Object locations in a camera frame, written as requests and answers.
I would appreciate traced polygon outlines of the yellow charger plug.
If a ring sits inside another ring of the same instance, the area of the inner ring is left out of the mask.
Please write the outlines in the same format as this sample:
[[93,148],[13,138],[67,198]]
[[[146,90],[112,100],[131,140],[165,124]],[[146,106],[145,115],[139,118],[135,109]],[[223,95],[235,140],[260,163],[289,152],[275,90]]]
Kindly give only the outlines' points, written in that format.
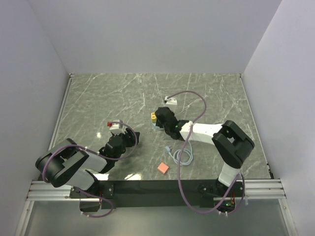
[[155,113],[151,113],[151,121],[152,121],[152,123],[156,123],[157,117],[156,117]]

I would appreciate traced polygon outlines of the round blue power strip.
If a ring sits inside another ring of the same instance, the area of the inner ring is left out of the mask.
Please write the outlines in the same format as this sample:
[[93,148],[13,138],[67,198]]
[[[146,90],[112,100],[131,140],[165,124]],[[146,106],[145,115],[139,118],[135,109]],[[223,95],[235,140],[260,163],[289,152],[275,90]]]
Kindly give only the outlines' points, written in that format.
[[152,125],[155,130],[163,130],[163,127],[160,128],[159,126],[156,125],[156,123],[152,123]]

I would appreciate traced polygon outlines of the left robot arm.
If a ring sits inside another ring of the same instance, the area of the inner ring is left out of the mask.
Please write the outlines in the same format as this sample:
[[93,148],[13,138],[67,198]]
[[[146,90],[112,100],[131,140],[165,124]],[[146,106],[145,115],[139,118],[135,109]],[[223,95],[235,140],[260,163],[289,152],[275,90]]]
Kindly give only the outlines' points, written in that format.
[[121,134],[113,134],[98,153],[80,150],[67,138],[39,157],[35,166],[54,187],[71,185],[91,198],[100,193],[100,181],[91,171],[99,174],[110,171],[127,148],[138,144],[139,137],[140,132],[126,128]]

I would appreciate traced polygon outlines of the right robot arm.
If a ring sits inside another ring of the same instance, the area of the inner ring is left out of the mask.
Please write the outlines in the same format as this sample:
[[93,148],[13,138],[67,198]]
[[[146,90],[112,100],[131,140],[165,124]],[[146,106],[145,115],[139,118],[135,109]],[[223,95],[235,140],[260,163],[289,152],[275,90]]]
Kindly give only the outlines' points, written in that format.
[[214,190],[219,196],[233,191],[232,182],[255,147],[253,140],[235,122],[204,124],[178,120],[168,107],[159,107],[151,113],[151,120],[174,140],[214,145],[224,161]]

